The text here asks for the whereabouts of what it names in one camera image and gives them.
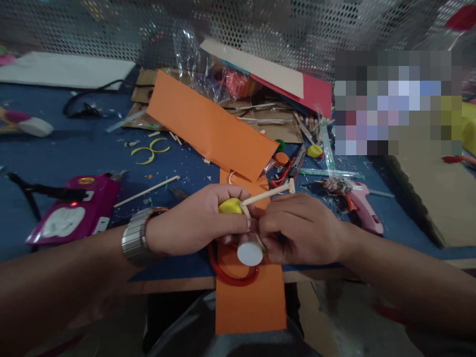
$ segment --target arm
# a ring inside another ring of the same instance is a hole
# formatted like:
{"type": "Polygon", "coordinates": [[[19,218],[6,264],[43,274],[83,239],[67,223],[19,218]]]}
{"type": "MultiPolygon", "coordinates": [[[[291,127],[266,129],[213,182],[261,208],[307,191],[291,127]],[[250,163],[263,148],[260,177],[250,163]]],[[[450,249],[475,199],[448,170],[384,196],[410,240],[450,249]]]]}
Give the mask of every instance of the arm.
{"type": "MultiPolygon", "coordinates": [[[[209,185],[149,220],[148,248],[158,256],[195,253],[211,240],[245,234],[243,215],[219,214],[218,205],[249,194],[241,187],[209,185]]],[[[140,271],[124,258],[125,227],[40,251],[0,265],[0,353],[22,356],[63,328],[93,300],[140,271]]]]}
{"type": "Polygon", "coordinates": [[[409,321],[476,336],[476,279],[463,271],[339,221],[305,194],[273,200],[259,225],[273,262],[340,262],[380,290],[409,321]],[[285,245],[276,233],[288,237],[285,245]]]}

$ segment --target orange paper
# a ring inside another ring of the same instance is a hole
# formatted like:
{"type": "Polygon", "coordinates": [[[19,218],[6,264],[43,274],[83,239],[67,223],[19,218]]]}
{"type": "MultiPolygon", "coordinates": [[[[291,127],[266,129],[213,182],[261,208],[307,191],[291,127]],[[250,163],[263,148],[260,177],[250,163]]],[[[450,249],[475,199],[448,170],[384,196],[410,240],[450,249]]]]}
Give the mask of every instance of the orange paper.
{"type": "Polygon", "coordinates": [[[277,142],[160,70],[147,114],[206,159],[251,180],[259,177],[278,147],[277,142]]]}
{"type": "MultiPolygon", "coordinates": [[[[228,183],[230,172],[220,169],[220,183],[228,183]]],[[[245,187],[255,196],[268,190],[268,180],[260,177],[251,182],[240,175],[233,175],[232,183],[245,187]]],[[[256,206],[265,209],[270,199],[263,199],[256,206]]],[[[242,278],[249,267],[238,260],[237,250],[218,245],[218,263],[228,275],[242,278]]],[[[256,281],[245,287],[235,287],[217,279],[217,334],[252,333],[284,330],[287,328],[286,298],[284,294],[283,269],[272,264],[265,256],[259,265],[256,281]]]]}

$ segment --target blue work surface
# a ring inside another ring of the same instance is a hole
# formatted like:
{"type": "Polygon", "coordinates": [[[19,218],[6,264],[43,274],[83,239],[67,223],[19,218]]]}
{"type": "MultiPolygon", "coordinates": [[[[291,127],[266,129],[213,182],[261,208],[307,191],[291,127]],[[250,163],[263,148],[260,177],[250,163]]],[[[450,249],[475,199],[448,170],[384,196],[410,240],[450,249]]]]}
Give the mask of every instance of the blue work surface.
{"type": "MultiPolygon", "coordinates": [[[[127,170],[122,179],[121,190],[117,202],[154,186],[175,175],[181,176],[179,181],[169,185],[180,188],[187,193],[194,193],[202,187],[219,181],[219,168],[203,162],[201,155],[188,144],[180,146],[171,140],[168,133],[165,137],[170,145],[166,153],[157,154],[155,160],[148,165],[137,165],[136,162],[146,161],[150,153],[138,152],[131,157],[132,148],[124,147],[124,141],[140,140],[138,146],[148,146],[157,138],[148,138],[150,131],[142,129],[118,129],[107,134],[105,129],[116,123],[118,113],[126,117],[132,106],[131,88],[121,88],[117,93],[94,94],[79,100],[76,110],[82,102],[96,104],[102,109],[103,116],[88,119],[67,119],[62,114],[63,105],[72,96],[71,90],[41,88],[21,85],[0,85],[0,106],[8,110],[27,112],[34,117],[50,122],[55,131],[47,138],[36,138],[23,133],[2,135],[0,137],[0,166],[5,166],[3,173],[16,172],[25,181],[51,186],[64,186],[71,177],[80,175],[98,175],[105,172],[118,173],[127,170]]],[[[288,145],[287,153],[292,154],[296,145],[288,145]]],[[[366,156],[335,157],[338,170],[358,171],[365,175],[363,183],[374,190],[393,192],[396,198],[368,196],[376,214],[383,223],[384,237],[408,245],[439,259],[475,258],[476,248],[440,249],[423,232],[412,215],[411,205],[404,201],[406,196],[395,183],[385,162],[380,158],[366,156]]],[[[325,164],[306,158],[306,168],[325,168],[325,164]]],[[[312,193],[317,191],[313,183],[319,177],[299,176],[297,191],[312,193]]],[[[29,233],[36,226],[36,221],[19,188],[5,177],[1,177],[0,205],[2,215],[0,225],[1,261],[28,254],[30,247],[24,244],[29,233]]],[[[111,220],[112,225],[127,223],[134,212],[150,206],[173,207],[179,201],[172,193],[161,187],[143,197],[117,208],[111,220]]],[[[337,212],[333,199],[325,195],[319,198],[337,212]]],[[[52,206],[54,200],[36,195],[42,214],[52,206]]],[[[349,220],[348,215],[339,215],[349,220]]],[[[284,271],[320,269],[322,267],[285,266],[284,271]]],[[[157,280],[207,277],[214,275],[205,250],[198,254],[183,257],[172,257],[162,260],[138,276],[135,280],[157,280]]]]}

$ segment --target hand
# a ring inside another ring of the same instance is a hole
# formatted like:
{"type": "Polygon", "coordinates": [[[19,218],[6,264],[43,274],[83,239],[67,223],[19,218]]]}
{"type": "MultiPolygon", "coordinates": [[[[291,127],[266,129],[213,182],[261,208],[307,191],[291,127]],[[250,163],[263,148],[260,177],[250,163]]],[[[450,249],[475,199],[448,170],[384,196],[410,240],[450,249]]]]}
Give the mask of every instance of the hand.
{"type": "Polygon", "coordinates": [[[275,264],[342,261],[351,247],[348,225],[304,193],[276,197],[259,220],[261,239],[275,264]],[[278,233],[288,238],[284,245],[276,239],[278,233]]]}
{"type": "MultiPolygon", "coordinates": [[[[161,256],[186,255],[199,251],[214,239],[230,242],[231,235],[255,230],[254,219],[248,221],[242,214],[218,213],[218,206],[232,197],[243,201],[250,198],[250,194],[240,186],[206,186],[149,221],[145,231],[147,246],[161,256]]],[[[255,210],[253,206],[248,208],[251,213],[255,210]]]]}

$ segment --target wooden table edge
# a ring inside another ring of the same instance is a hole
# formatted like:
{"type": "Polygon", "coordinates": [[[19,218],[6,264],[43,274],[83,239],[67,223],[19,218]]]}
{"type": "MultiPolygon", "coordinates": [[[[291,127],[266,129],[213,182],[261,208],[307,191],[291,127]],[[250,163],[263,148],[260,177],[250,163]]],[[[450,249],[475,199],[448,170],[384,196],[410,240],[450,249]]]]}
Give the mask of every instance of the wooden table edge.
{"type": "MultiPolygon", "coordinates": [[[[476,258],[445,260],[462,270],[476,269],[476,258]]],[[[285,283],[310,280],[353,279],[356,276],[347,268],[309,269],[283,273],[285,283]]],[[[127,295],[171,293],[192,290],[215,289],[215,277],[151,280],[127,283],[122,293],[127,295]]]]}

